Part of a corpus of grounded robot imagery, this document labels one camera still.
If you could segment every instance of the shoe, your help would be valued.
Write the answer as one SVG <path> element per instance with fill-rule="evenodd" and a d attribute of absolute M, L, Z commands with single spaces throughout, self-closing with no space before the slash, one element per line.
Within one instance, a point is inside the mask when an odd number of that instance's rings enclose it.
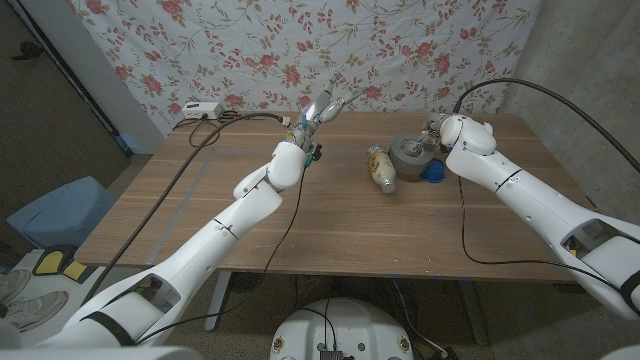
<path fill-rule="evenodd" d="M 31 272 L 19 269 L 13 270 L 0 280 L 0 304 L 7 305 L 16 295 L 27 286 Z"/>
<path fill-rule="evenodd" d="M 54 291 L 38 298 L 16 301 L 9 304 L 5 320 L 15 325 L 20 332 L 42 325 L 67 303 L 66 291 Z"/>

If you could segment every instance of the table leg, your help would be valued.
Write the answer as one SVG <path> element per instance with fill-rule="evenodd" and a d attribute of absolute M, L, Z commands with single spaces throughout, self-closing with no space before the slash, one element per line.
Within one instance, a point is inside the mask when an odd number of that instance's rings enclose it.
<path fill-rule="evenodd" d="M 476 344 L 481 346 L 489 345 L 489 336 L 487 335 L 487 327 L 482 317 L 482 308 L 478 302 L 478 294 L 476 287 L 472 281 L 458 281 L 460 292 L 462 293 L 462 301 L 469 318 L 469 325 L 473 333 L 473 339 Z"/>
<path fill-rule="evenodd" d="M 216 280 L 216 286 L 213 288 L 213 295 L 211 296 L 211 303 L 209 304 L 209 311 L 207 314 L 214 314 L 222 310 L 222 304 L 227 295 L 227 287 L 229 286 L 229 280 L 231 279 L 230 271 L 220 271 L 218 279 Z M 205 320 L 204 329 L 207 331 L 214 331 L 218 327 L 218 319 L 220 316 L 212 316 Z"/>

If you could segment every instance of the floral curtain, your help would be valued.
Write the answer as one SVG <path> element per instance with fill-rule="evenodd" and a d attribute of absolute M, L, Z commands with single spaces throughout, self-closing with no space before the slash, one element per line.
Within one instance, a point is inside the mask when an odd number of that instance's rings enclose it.
<path fill-rule="evenodd" d="M 540 0 L 67 0 L 164 133 L 187 101 L 298 110 L 340 71 L 350 111 L 448 111 L 510 76 Z M 504 87 L 465 99 L 494 113 Z"/>

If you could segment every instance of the blue cap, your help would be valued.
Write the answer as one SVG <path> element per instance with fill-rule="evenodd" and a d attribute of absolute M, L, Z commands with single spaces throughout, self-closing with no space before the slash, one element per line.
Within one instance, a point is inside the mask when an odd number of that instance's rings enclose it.
<path fill-rule="evenodd" d="M 431 159 L 420 173 L 420 177 L 430 183 L 441 182 L 444 179 L 444 163 L 438 159 Z"/>

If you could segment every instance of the white power strip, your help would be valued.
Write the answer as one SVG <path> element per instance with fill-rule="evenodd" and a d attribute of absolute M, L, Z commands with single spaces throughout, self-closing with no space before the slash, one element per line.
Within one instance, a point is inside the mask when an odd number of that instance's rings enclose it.
<path fill-rule="evenodd" d="M 215 102 L 188 102 L 182 108 L 185 119 L 217 119 L 222 113 L 222 106 Z"/>

